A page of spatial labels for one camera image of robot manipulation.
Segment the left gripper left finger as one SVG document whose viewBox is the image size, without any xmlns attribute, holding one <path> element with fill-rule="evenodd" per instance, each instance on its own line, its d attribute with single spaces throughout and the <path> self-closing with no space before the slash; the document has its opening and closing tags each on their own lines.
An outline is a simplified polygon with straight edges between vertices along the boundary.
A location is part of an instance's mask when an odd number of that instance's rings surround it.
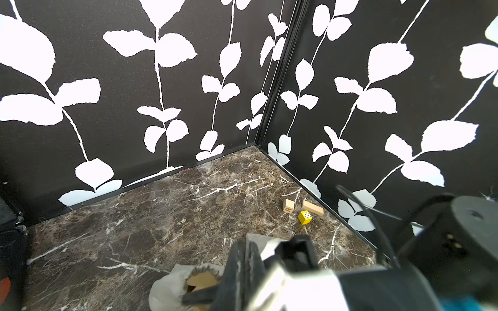
<svg viewBox="0 0 498 311">
<path fill-rule="evenodd" d="M 219 284 L 186 293 L 182 297 L 184 306 L 207 306 L 208 310 L 244 310 L 246 303 L 246 240 L 239 240 L 232 245 L 224 272 Z"/>
</svg>

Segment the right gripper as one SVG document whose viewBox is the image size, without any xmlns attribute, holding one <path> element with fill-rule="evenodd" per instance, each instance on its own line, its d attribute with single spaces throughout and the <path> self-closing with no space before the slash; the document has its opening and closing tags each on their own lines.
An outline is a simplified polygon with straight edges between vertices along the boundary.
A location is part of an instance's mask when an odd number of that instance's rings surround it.
<svg viewBox="0 0 498 311">
<path fill-rule="evenodd" d="M 280 242 L 274 255 L 268 258 L 268 270 L 279 264 L 288 272 L 311 272 L 319 270 L 316 252 L 308 235 L 295 235 L 289 241 Z"/>
</svg>

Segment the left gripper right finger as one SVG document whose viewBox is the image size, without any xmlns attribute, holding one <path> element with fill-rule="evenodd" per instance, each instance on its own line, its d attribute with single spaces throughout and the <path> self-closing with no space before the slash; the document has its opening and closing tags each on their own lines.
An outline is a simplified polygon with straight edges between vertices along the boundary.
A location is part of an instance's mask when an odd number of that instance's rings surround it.
<svg viewBox="0 0 498 311">
<path fill-rule="evenodd" d="M 255 242 L 247 241 L 247 305 L 257 292 L 266 273 L 259 248 Z"/>
</svg>

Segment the tall white cloth bag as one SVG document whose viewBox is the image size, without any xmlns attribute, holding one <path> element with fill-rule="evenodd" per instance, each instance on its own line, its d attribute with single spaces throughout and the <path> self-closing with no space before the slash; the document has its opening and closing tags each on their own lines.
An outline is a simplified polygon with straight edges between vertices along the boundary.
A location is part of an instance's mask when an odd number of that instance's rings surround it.
<svg viewBox="0 0 498 311">
<path fill-rule="evenodd" d="M 182 297 L 220 283 L 225 267 L 215 264 L 184 266 L 176 264 L 172 272 L 155 281 L 149 292 L 149 309 L 160 310 L 206 310 L 206 307 L 186 307 Z"/>
</svg>

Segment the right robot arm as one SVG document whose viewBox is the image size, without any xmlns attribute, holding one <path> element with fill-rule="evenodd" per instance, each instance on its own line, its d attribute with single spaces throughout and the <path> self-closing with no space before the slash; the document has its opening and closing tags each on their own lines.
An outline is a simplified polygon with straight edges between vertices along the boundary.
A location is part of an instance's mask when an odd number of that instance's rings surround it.
<svg viewBox="0 0 498 311">
<path fill-rule="evenodd" d="M 306 236 L 281 242 L 264 261 L 283 278 L 281 310 L 496 310 L 497 203 L 474 196 L 434 196 L 433 222 L 394 251 L 383 242 L 384 266 L 320 272 Z"/>
</svg>

